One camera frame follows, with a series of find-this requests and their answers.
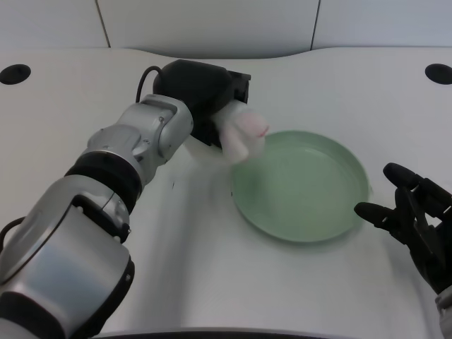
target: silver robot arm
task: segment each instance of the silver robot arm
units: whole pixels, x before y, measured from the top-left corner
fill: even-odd
[[[129,215],[190,135],[187,106],[147,95],[95,133],[0,254],[0,336],[78,339],[100,332],[133,280]]]

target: cable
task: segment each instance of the cable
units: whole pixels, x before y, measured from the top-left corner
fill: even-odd
[[[21,217],[11,221],[9,224],[7,224],[7,226],[3,227],[3,229],[0,231],[0,253],[3,251],[6,233],[11,231],[15,226],[20,225],[24,219],[25,217]]]
[[[152,71],[157,71],[160,77],[162,77],[162,70],[157,66],[151,66],[148,69],[146,69],[141,76],[140,83],[138,84],[138,89],[136,90],[136,99],[135,102],[140,102],[141,98],[141,90],[143,89],[144,80],[146,80],[146,76]]]

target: green plate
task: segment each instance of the green plate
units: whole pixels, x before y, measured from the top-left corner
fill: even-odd
[[[361,225],[353,208],[369,198],[358,159],[318,134],[284,131],[266,137],[261,157],[232,169],[238,208],[255,226],[291,242],[318,242]]]

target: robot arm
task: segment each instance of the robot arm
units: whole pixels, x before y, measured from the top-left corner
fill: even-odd
[[[438,294],[441,331],[452,339],[452,195],[397,164],[387,164],[383,173],[397,187],[395,208],[358,203],[355,212],[407,245],[419,273]],[[429,225],[426,214],[441,223]]]
[[[62,339],[99,333],[133,280],[121,245],[129,214],[192,127],[183,102],[147,95],[90,138],[1,253],[0,333]]]

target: table surface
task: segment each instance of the table surface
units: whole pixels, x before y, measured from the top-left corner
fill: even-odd
[[[127,49],[0,53],[0,69],[32,69],[24,83],[0,85],[0,225],[25,215],[89,137],[120,117],[146,67],[172,60]],[[369,175],[373,202],[394,206],[382,174],[388,162],[452,191],[452,87],[424,74],[429,64],[452,65],[452,49],[340,48],[208,62],[251,74],[249,104],[272,131],[313,131],[348,147]],[[311,246],[267,237],[237,212],[227,168],[203,165],[185,147],[146,187],[131,228],[136,277],[103,332],[220,326],[441,337],[434,293],[406,247],[370,224]]]

